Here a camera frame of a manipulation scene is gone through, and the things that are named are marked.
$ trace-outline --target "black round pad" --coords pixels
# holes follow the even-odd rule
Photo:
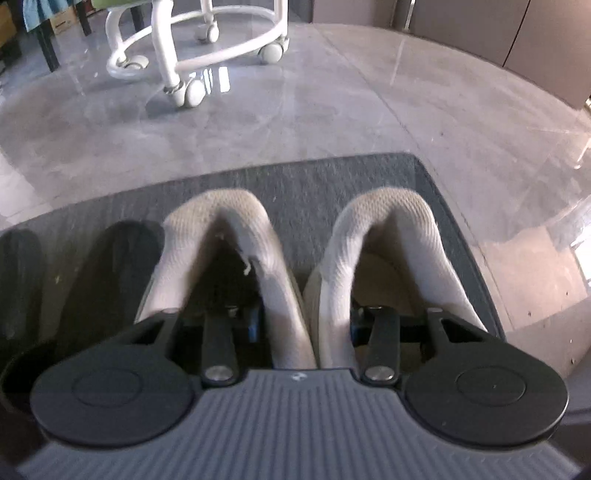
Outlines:
[[[70,443],[120,447],[150,440],[189,409],[184,371],[146,345],[105,345],[47,370],[31,409],[51,435]]]
[[[548,434],[569,395],[546,364],[499,342],[461,343],[413,373],[405,397],[432,430],[477,447],[509,447]]]

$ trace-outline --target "metal rivet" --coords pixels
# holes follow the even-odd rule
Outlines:
[[[375,367],[369,367],[365,371],[365,376],[374,382],[387,382],[394,378],[394,370],[390,367],[377,365]]]
[[[214,365],[205,370],[205,376],[213,382],[225,382],[232,378],[233,372],[226,365]]]

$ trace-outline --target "ribbed rubber surface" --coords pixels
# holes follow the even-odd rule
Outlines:
[[[396,393],[346,370],[251,372],[209,390],[151,442],[110,452],[51,444],[20,466],[44,480],[561,480],[578,470],[548,443],[479,452],[440,440]]]

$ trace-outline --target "blue cloth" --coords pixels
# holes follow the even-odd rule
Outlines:
[[[82,0],[24,0],[22,3],[22,17],[25,19],[25,26],[30,32],[33,28],[41,25],[53,15],[63,12]]]

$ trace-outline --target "white sneaker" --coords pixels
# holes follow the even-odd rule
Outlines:
[[[446,257],[431,209],[412,190],[373,190],[337,218],[304,290],[321,368],[358,368],[351,296],[361,305],[391,306],[401,314],[439,307],[485,329]]]
[[[316,367],[297,287],[267,212],[252,193],[202,193],[173,211],[164,231],[164,251],[138,321],[165,309],[182,309],[216,253],[230,245],[246,263],[245,274],[254,269],[274,367]]]

